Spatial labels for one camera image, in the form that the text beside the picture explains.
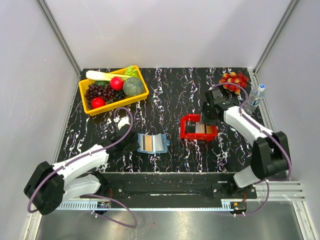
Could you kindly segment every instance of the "metal floor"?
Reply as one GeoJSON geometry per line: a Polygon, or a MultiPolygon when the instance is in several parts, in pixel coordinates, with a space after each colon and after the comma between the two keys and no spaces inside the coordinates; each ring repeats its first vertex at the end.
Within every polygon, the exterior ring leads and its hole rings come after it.
{"type": "MultiPolygon", "coordinates": [[[[248,211],[259,207],[248,203],[248,211]]],[[[133,224],[125,211],[106,213],[133,224]]],[[[139,226],[130,229],[87,211],[56,210],[43,216],[37,240],[301,240],[290,202],[268,202],[257,214],[232,217],[225,212],[135,212],[139,226]]]]}

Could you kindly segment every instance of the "bottle cap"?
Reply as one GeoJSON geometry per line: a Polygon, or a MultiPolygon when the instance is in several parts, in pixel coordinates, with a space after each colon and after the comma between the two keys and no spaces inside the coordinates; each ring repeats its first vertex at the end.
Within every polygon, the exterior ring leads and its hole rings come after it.
{"type": "Polygon", "coordinates": [[[265,88],[266,88],[266,86],[265,86],[264,84],[260,84],[260,85],[258,86],[258,90],[259,90],[260,92],[264,91],[265,88]]]}

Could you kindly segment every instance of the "green leaf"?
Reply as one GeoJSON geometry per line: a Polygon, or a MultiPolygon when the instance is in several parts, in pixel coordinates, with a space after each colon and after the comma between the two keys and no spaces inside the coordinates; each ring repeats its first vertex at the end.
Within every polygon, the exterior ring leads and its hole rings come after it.
{"type": "Polygon", "coordinates": [[[125,70],[125,74],[124,75],[140,78],[139,74],[138,74],[138,70],[134,69],[134,66],[128,66],[126,68],[126,70],[125,70]]]}

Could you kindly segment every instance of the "tabletop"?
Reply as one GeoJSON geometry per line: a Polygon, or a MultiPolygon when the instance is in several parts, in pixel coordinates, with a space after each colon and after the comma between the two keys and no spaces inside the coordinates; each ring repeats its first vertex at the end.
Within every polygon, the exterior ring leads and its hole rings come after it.
{"type": "MultiPolygon", "coordinates": [[[[84,69],[112,72],[110,68],[84,69]]],[[[167,153],[128,152],[99,167],[101,172],[239,172],[250,164],[251,146],[232,126],[219,122],[218,136],[211,142],[199,143],[180,139],[180,121],[187,114],[200,114],[205,92],[219,82],[223,73],[243,73],[246,68],[141,68],[150,94],[146,100],[130,104],[133,130],[138,133],[166,134],[170,140],[167,153]]],[[[250,81],[246,91],[251,90],[250,81]]],[[[245,95],[222,90],[227,99],[240,104],[245,95]]],[[[112,135],[116,130],[114,111],[96,116],[85,114],[79,89],[63,136],[58,162],[74,157],[112,135]]],[[[119,111],[123,117],[126,112],[119,111]]],[[[263,125],[259,108],[252,117],[263,125]]]]}

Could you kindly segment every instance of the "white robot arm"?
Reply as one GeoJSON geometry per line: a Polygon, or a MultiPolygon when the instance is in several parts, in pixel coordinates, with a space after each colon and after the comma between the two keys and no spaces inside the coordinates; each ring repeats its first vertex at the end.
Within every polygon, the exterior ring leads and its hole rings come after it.
{"type": "Polygon", "coordinates": [[[40,182],[50,173],[62,167],[56,174],[47,180],[36,194],[33,204],[42,215],[55,210],[62,202],[87,194],[105,195],[108,191],[108,181],[98,171],[85,176],[108,162],[108,159],[124,151],[136,151],[140,146],[138,136],[131,131],[125,139],[114,147],[101,150],[113,142],[116,142],[129,130],[129,118],[123,117],[118,123],[118,133],[112,139],[105,139],[101,144],[95,144],[81,154],[68,160],[50,165],[48,162],[40,163],[35,169],[29,182],[24,188],[24,193],[31,198],[40,182]]]}
{"type": "Polygon", "coordinates": [[[230,193],[288,170],[287,159],[270,138],[271,136],[275,139],[289,156],[288,139],[283,132],[273,132],[257,123],[244,111],[240,113],[239,106],[226,100],[219,88],[207,91],[205,96],[207,102],[203,103],[201,122],[208,125],[225,122],[234,127],[252,146],[250,166],[237,172],[228,182],[230,193]]]}

